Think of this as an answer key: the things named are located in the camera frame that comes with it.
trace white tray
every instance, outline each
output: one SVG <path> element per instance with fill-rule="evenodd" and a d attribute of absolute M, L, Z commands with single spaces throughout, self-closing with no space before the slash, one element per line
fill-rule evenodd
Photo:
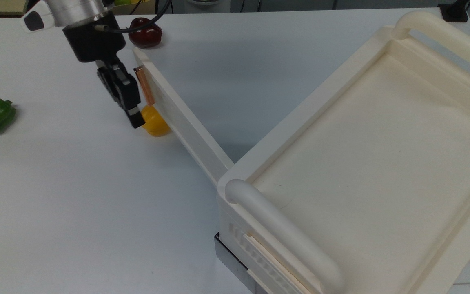
<path fill-rule="evenodd" d="M 155 106 L 218 181 L 220 238 L 270 293 L 444 294 L 470 258 L 470 74 L 410 28 L 470 62 L 470 37 L 409 13 L 233 167 L 134 50 Z"/>

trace table surface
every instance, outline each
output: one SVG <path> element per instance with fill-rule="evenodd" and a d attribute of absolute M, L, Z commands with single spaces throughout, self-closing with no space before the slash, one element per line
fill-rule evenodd
<path fill-rule="evenodd" d="M 238 160 L 409 11 L 168 15 L 146 54 Z M 248 293 L 215 256 L 214 186 L 173 134 L 129 127 L 60 28 L 0 19 L 0 98 L 18 109 L 0 135 L 0 294 Z"/>

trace metal base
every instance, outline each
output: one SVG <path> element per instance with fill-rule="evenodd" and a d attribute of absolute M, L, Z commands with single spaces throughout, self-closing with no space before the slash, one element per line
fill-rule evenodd
<path fill-rule="evenodd" d="M 233 275 L 241 281 L 252 294 L 268 294 L 248 273 L 248 268 L 240 262 L 240 260 L 231 253 L 231 251 L 222 244 L 219 239 L 219 233 L 215 235 L 215 253 L 217 258 L 233 272 Z"/>

